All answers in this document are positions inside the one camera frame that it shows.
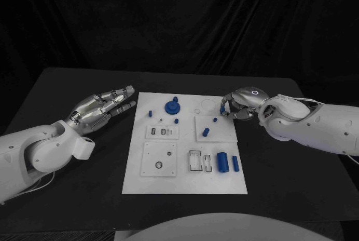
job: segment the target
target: robotic arm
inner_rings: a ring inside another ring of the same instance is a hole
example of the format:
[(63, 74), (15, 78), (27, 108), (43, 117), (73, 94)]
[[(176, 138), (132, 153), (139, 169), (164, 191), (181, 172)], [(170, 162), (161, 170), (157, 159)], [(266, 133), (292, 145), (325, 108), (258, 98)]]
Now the robotic arm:
[(109, 118), (135, 102), (121, 105), (132, 95), (132, 86), (89, 96), (65, 120), (0, 137), (0, 203), (13, 198), (73, 156), (88, 159), (95, 143), (85, 134), (103, 127)]
[[(225, 111), (230, 102), (238, 112)], [(308, 107), (300, 101), (317, 103)], [(323, 104), (311, 99), (276, 95), (269, 98), (262, 90), (245, 87), (227, 94), (220, 103), (220, 114), (249, 120), (258, 114), (259, 125), (279, 141), (294, 140), (301, 145), (334, 154), (359, 156), (359, 108)]]

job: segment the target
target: robotic hand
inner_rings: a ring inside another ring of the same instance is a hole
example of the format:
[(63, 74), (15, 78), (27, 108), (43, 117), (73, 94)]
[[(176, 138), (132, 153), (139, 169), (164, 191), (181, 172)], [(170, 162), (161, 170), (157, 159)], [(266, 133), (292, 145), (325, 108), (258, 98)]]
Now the robotic hand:
[(83, 135), (102, 128), (109, 118), (135, 105), (134, 101), (121, 105), (132, 93), (128, 86), (92, 95), (65, 120), (0, 137), (0, 203), (59, 170), (72, 156), (89, 158), (95, 143)]
[[(225, 111), (227, 101), (238, 112)], [(300, 101), (314, 102), (315, 106), (305, 106)], [(255, 113), (259, 125), (276, 140), (294, 140), (325, 152), (359, 156), (357, 107), (323, 104), (279, 94), (269, 98), (255, 87), (240, 88), (223, 97), (220, 114), (227, 118), (245, 121)]]

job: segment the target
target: black table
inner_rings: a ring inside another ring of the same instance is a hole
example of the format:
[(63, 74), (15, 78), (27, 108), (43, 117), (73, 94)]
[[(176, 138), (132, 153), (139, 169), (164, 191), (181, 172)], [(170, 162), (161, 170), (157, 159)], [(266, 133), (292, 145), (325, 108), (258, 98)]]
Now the black table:
[[(137, 92), (212, 96), (255, 86), (271, 97), (278, 93), (302, 96), (287, 78), (47, 68), (5, 133), (52, 124), (85, 97), (127, 85)], [(235, 122), (248, 195), (121, 194), (134, 110), (86, 135), (96, 144), (89, 160), (73, 158), (43, 189), (0, 207), (0, 233), (139, 230), (210, 212), (246, 213), (287, 222), (359, 220), (359, 193), (337, 156), (272, 139), (256, 118)]]

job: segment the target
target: black backdrop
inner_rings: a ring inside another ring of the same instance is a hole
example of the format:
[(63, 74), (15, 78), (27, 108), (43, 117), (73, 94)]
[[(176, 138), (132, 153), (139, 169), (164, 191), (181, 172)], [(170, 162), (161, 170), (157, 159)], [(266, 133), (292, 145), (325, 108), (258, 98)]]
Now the black backdrop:
[(288, 77), (307, 97), (359, 106), (356, 0), (1, 0), (0, 6), (0, 133), (49, 66)]

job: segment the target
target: gray floor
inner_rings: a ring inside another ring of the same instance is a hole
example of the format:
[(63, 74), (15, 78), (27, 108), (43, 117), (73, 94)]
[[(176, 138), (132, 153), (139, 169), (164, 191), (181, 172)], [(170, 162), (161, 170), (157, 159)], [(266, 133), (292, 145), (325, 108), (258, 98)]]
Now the gray floor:
[[(344, 241), (343, 229), (338, 222), (311, 222), (291, 223), (312, 232), (317, 232), (334, 241)], [(3, 235), (0, 234), (0, 241), (114, 241), (115, 231), (101, 232), (53, 232), (53, 233), (33, 233)]]

